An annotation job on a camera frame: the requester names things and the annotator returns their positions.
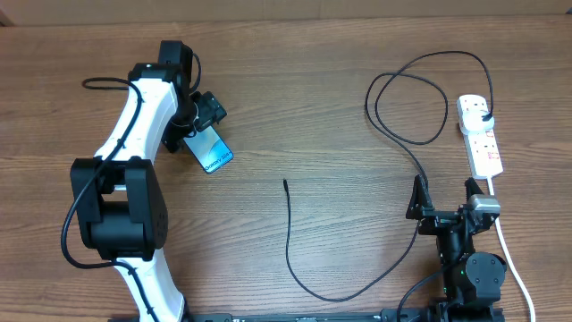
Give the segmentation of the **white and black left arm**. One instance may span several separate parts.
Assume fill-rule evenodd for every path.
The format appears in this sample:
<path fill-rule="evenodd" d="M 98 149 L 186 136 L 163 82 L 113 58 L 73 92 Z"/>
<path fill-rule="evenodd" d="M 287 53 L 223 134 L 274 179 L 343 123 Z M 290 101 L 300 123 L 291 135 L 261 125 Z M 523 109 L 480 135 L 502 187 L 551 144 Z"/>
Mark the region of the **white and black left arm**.
<path fill-rule="evenodd" d="M 198 91 L 199 57 L 181 41 L 164 40 L 155 63 L 136 64 L 127 79 L 85 79 L 86 89 L 126 90 L 117 124 L 92 158 L 71 166 L 74 201 L 64 219 L 61 249 L 66 260 L 84 269 L 68 249 L 73 218 L 85 247 L 114 267 L 128 285 L 138 321 L 191 321 L 185 296 L 175 285 L 165 255 L 168 210 L 155 172 L 158 149 L 188 148 L 211 174 L 233 154 L 214 126 L 226 115 L 210 91 Z"/>

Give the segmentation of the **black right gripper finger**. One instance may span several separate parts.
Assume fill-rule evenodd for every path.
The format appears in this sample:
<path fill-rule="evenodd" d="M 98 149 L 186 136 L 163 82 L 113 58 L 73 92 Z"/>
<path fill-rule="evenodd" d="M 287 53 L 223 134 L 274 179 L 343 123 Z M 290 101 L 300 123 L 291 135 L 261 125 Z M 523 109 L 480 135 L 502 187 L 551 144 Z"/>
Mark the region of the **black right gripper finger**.
<path fill-rule="evenodd" d="M 425 181 L 420 174 L 414 179 L 412 195 L 406 212 L 406 219 L 424 219 L 434 212 Z"/>
<path fill-rule="evenodd" d="M 466 199 L 470 200 L 474 196 L 483 196 L 484 192 L 477 184 L 476 180 L 473 177 L 469 177 L 465 180 L 465 188 L 466 188 Z"/>

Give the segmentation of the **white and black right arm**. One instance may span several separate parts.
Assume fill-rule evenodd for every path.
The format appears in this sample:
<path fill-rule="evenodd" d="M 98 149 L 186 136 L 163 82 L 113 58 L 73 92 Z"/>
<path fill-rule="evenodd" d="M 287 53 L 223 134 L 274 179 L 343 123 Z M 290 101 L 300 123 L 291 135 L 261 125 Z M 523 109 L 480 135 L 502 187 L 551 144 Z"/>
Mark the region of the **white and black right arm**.
<path fill-rule="evenodd" d="M 486 195 L 473 178 L 465 181 L 466 202 L 455 211 L 434 208 L 424 179 L 417 175 L 406 213 L 418 223 L 417 232 L 436 238 L 441 268 L 416 283 L 401 299 L 396 311 L 400 321 L 502 321 L 501 299 L 507 263 L 495 254 L 475 250 L 473 236 L 489 230 L 500 216 L 499 201 Z M 413 292 L 441 277 L 445 296 L 431 305 L 404 313 Z"/>

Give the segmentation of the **blue Galaxy smartphone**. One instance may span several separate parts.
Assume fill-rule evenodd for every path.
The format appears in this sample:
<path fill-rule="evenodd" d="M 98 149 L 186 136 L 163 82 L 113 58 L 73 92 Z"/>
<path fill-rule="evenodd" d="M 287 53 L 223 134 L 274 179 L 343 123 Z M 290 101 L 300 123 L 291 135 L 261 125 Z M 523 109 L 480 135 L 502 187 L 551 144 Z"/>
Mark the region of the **blue Galaxy smartphone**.
<path fill-rule="evenodd" d="M 183 139 L 207 174 L 212 174 L 233 159 L 233 153 L 212 127 Z"/>

